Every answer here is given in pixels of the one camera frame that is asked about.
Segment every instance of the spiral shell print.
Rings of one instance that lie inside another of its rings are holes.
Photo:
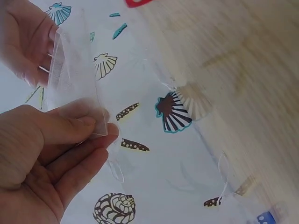
[[[93,217],[99,224],[129,224],[135,212],[132,195],[109,193],[95,204]]]

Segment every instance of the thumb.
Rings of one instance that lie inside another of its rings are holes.
[[[92,117],[71,119],[36,111],[32,122],[38,127],[46,144],[75,144],[86,140],[94,131]]]
[[[70,119],[43,113],[29,105],[19,106],[10,113],[20,121],[18,128],[27,131],[30,140],[43,142],[43,145],[82,142],[92,134],[96,123],[91,117]]]

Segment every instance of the beige shell print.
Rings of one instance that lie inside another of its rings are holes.
[[[96,69],[96,79],[100,80],[109,74],[115,67],[117,57],[109,56],[108,53],[100,54],[94,58],[94,66]]]
[[[212,111],[212,104],[196,84],[178,87],[175,91],[192,120],[199,120]]]

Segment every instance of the red object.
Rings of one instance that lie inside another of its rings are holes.
[[[129,8],[135,8],[135,7],[138,7],[138,6],[142,6],[146,3],[149,3],[150,1],[153,1],[153,0],[140,0],[139,2],[136,2],[136,0],[125,0],[128,7]]]

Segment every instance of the seashell print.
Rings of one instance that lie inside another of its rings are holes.
[[[95,37],[95,32],[90,33],[90,42],[92,43]]]
[[[126,117],[131,111],[135,110],[137,107],[139,107],[139,103],[135,103],[135,104],[133,104],[131,106],[128,106],[126,109],[124,109],[121,112],[119,112],[116,115],[117,121],[119,121],[120,119]]]
[[[61,2],[54,3],[46,11],[46,14],[54,20],[56,25],[62,24],[71,14],[71,6],[63,6]]]
[[[27,97],[25,103],[28,103],[28,101],[31,100],[31,98],[34,96],[34,94],[40,89],[42,88],[40,85],[38,87],[36,87],[36,89]]]
[[[109,15],[109,17],[119,17],[121,16],[119,13],[112,13]]]
[[[253,189],[256,186],[256,179],[254,176],[249,176],[247,179],[241,184],[241,186],[235,191],[236,194],[244,196],[249,192],[250,189]]]
[[[199,120],[212,111],[212,104],[196,84],[178,87],[175,93],[188,111],[192,120]]]
[[[218,199],[219,199],[219,197],[216,197],[216,198],[207,200],[206,202],[204,202],[204,207],[213,207],[213,206],[217,206],[217,201],[218,201]]]
[[[45,95],[45,89],[41,88],[40,94],[39,94],[39,102],[40,102],[40,110],[42,111],[43,105],[44,105],[44,95]]]
[[[95,204],[93,217],[99,224],[129,224],[135,218],[135,213],[132,195],[109,193]]]
[[[108,53],[95,57],[93,63],[95,64],[97,80],[109,74],[114,69],[116,61],[117,57],[108,56]]]
[[[128,139],[122,139],[122,140],[121,140],[121,146],[122,146],[122,147],[125,147],[125,148],[130,148],[130,149],[133,149],[133,150],[144,151],[144,152],[147,152],[147,151],[150,150],[150,149],[149,149],[148,147],[146,147],[145,145],[140,144],[140,143],[135,142],[135,141],[130,141],[130,140],[128,140]]]
[[[43,100],[44,100],[44,88],[41,86],[36,87],[36,89],[27,97],[25,103],[28,103],[38,90],[39,90],[40,110],[42,111],[43,110]]]
[[[159,98],[155,105],[156,117],[162,118],[164,132],[177,133],[189,127],[192,123],[188,111],[175,92],[169,92],[166,97]]]
[[[119,27],[113,34],[112,40],[115,40],[122,33],[122,31],[127,27],[128,25],[126,23],[124,23],[121,27]]]

